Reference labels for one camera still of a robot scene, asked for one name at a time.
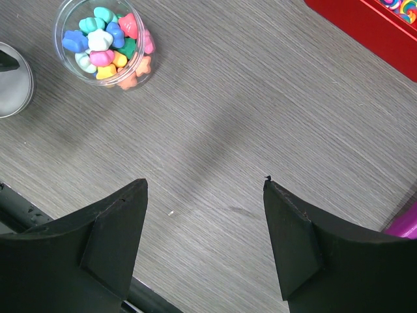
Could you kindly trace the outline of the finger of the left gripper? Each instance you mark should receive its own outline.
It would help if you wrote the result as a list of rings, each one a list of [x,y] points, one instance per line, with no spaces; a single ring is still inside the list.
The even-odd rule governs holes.
[[[17,70],[19,67],[20,64],[15,58],[5,53],[3,50],[0,51],[0,72]]]

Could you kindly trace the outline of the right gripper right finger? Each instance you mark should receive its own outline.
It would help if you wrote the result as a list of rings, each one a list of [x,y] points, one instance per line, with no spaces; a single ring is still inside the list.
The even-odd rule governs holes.
[[[267,177],[268,232],[291,312],[415,312],[416,241],[353,224]]]

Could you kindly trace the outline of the white round lid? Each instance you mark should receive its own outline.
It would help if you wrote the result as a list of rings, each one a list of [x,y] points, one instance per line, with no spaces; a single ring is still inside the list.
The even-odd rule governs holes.
[[[15,58],[17,70],[1,72],[1,118],[12,117],[26,109],[36,89],[35,77],[26,58],[15,48],[1,42],[1,50]]]

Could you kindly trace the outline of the purple plastic scoop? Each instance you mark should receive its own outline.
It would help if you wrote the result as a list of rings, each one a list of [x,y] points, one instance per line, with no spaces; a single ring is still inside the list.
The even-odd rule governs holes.
[[[397,217],[384,232],[396,237],[416,239],[416,213],[416,202],[414,202],[411,207]]]

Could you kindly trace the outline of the clear plastic cup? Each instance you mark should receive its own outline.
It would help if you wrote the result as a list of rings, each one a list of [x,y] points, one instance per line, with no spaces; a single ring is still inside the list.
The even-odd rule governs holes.
[[[132,91],[152,76],[156,46],[130,1],[63,1],[53,45],[81,81]]]

